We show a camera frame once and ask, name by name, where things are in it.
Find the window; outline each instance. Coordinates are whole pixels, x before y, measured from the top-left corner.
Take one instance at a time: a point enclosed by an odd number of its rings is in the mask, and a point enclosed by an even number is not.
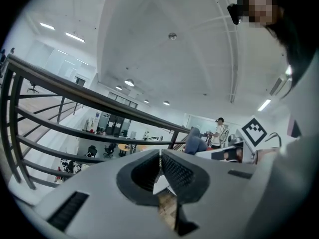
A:
[[[127,105],[127,106],[129,106],[129,107],[132,107],[132,108],[134,108],[134,109],[136,109],[137,106],[138,106],[138,104],[133,103],[133,102],[131,102],[130,100],[127,100],[127,99],[125,99],[125,98],[122,98],[122,97],[120,97],[120,96],[118,96],[118,95],[115,95],[115,94],[113,94],[112,92],[110,92],[110,93],[108,94],[108,98],[113,99],[113,100],[115,100],[115,101],[117,101],[117,102],[119,102],[119,103],[121,103],[121,104],[124,104],[124,105]]]
[[[113,94],[112,92],[110,92],[110,93],[108,94],[108,98],[110,98],[110,99],[115,100],[116,97],[117,97],[117,95]]]
[[[138,106],[138,104],[135,104],[135,103],[133,103],[133,102],[130,103],[130,107],[132,107],[132,108],[134,108],[134,109],[136,109],[137,106]]]
[[[75,78],[76,78],[76,81],[75,81],[76,84],[79,84],[80,86],[84,86],[84,83],[85,83],[84,80],[80,79],[79,77],[75,77]]]
[[[116,97],[116,101],[118,101],[119,103],[123,104],[124,103],[124,98],[121,98],[119,96]]]

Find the air conditioner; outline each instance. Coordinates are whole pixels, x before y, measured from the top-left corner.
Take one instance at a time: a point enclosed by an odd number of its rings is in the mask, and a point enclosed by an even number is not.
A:
[[[291,80],[283,74],[277,79],[269,94],[270,96],[283,97],[286,93],[288,93],[290,87]]]

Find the backpack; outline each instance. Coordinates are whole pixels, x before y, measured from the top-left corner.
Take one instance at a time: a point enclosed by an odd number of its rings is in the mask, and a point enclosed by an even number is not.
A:
[[[222,126],[222,128],[224,127],[224,131],[220,134],[220,136],[219,136],[219,141],[220,142],[222,142],[224,139],[225,139],[225,137],[226,137],[226,128],[225,128],[225,126],[223,125]]]

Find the beige floor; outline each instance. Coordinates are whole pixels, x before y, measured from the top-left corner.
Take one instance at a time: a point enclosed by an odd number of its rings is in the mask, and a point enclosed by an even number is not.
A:
[[[26,94],[37,94],[37,93],[33,93],[32,91],[27,92],[27,89],[30,88],[30,84],[29,81],[24,80],[23,84],[22,84],[22,88],[21,88],[21,95],[26,95]],[[39,94],[53,94],[52,92],[37,86],[36,89],[39,91]],[[50,106],[54,106],[54,105],[58,105],[61,103],[61,97],[44,97],[44,98],[28,98],[28,99],[21,99],[19,100],[19,106],[30,111],[30,112],[35,112],[41,109],[44,109],[46,107],[50,107]],[[65,103],[71,102],[71,100],[66,99]],[[64,105],[62,111],[65,111],[71,107],[75,106],[75,103],[72,104],[68,104],[68,105]],[[7,122],[9,122],[9,110],[7,109]],[[59,107],[47,110],[45,112],[42,112],[39,114],[39,116],[41,116],[44,119],[47,119],[49,117],[52,117],[54,115],[56,115],[59,111]],[[74,109],[71,109],[65,113],[63,113],[61,115],[61,120],[66,118],[67,116],[69,116],[70,114],[72,114],[74,112]],[[52,122],[57,122],[57,118],[54,118],[51,120]],[[30,131],[32,128],[34,128],[35,126],[37,126],[38,124],[30,121],[28,119],[24,119],[22,121],[20,121],[18,123],[18,132],[20,135],[25,134],[26,132]],[[27,138],[30,140],[36,140],[40,135],[42,135],[45,131],[47,130],[46,127],[41,126],[39,127],[37,130],[35,130],[33,133],[31,133]],[[25,151],[26,146],[21,144],[21,150],[22,152]],[[0,169],[1,169],[1,173],[2,176],[5,180],[6,183],[9,182],[9,179],[12,175],[11,170],[8,166],[8,162],[6,159],[6,156],[4,154],[3,151],[3,146],[2,146],[2,141],[0,144]]]
[[[159,194],[159,215],[173,230],[176,220],[177,197],[168,191]]]

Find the railing post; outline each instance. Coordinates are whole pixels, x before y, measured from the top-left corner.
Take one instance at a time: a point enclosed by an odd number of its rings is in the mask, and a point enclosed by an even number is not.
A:
[[[76,111],[77,107],[78,107],[78,102],[76,102],[76,104],[75,104],[73,115],[75,115],[75,111]]]
[[[62,109],[63,109],[64,100],[65,100],[65,97],[62,97],[61,105],[60,105],[60,108],[59,108],[59,115],[58,115],[58,119],[57,119],[57,123],[58,124],[60,124],[60,118],[61,118],[61,112],[62,112]]]
[[[175,145],[177,136],[178,136],[178,131],[174,131],[174,134],[173,134],[173,136],[171,137],[170,145],[168,146],[168,149],[173,149],[173,148],[174,148],[174,145]]]
[[[8,161],[9,167],[13,176],[15,177],[18,183],[21,182],[21,177],[16,169],[14,159],[11,153],[10,144],[9,144],[9,136],[8,130],[6,126],[6,113],[7,113],[7,104],[8,104],[8,94],[10,89],[10,84],[13,76],[13,71],[9,69],[9,66],[6,70],[1,90],[1,98],[0,98],[0,133],[2,139],[3,150]]]
[[[22,82],[23,82],[23,78],[20,75],[16,74],[13,81],[12,91],[11,91],[10,110],[9,110],[11,141],[12,141],[14,155],[18,163],[18,166],[21,170],[21,173],[27,185],[31,189],[35,189],[34,183],[30,180],[29,172],[26,166],[22,163],[23,155],[21,151],[21,146],[20,146],[20,143],[16,140],[16,136],[18,135],[18,113],[15,111],[15,107],[19,103],[19,96],[20,96]]]

